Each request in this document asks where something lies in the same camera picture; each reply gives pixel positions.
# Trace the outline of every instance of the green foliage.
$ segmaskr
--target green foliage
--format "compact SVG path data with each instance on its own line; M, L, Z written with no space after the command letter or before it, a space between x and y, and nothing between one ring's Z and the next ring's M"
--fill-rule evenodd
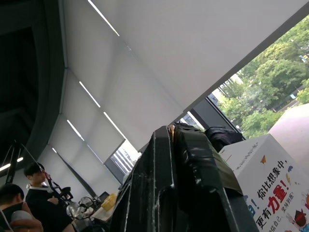
M303 85L305 86L305 89L301 90L297 94L297 100L301 104L307 104L309 103L309 79L306 81L303 81Z
M283 112L274 113L271 110L254 111L244 118L242 129L246 138L253 138L264 135L279 120Z
M224 95L220 108L245 137L267 133L283 114L272 109L285 104L302 84L306 88L298 93L297 101L309 103L309 65L299 57L308 46L309 16L237 73L242 84L230 79L219 88Z

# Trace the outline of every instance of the cardboard box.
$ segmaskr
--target cardboard box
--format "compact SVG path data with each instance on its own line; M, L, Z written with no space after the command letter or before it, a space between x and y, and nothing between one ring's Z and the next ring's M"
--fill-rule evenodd
M270 134L225 146L219 154L260 231L309 232L309 178Z

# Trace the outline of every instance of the pink surface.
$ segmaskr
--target pink surface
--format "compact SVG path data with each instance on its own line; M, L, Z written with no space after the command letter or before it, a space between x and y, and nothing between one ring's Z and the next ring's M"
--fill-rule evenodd
M287 110L268 133L309 175L309 103Z

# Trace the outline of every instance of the black hair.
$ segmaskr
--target black hair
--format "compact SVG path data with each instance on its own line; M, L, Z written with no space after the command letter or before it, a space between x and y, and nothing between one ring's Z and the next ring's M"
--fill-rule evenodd
M23 190L15 184L5 184L0 187L0 205L9 204L20 193L22 199L25 195Z
M30 163L27 165L27 167L24 169L24 175L27 177L28 175L33 175L35 173L39 173L41 171L40 167L44 169L43 165L40 163Z

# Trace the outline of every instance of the yellow object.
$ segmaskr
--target yellow object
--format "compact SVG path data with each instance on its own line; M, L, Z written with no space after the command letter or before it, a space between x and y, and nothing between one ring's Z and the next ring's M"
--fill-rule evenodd
M109 211L111 208L113 208L116 204L117 196L116 194L112 193L109 195L105 201L102 203L101 207L105 209L106 211Z

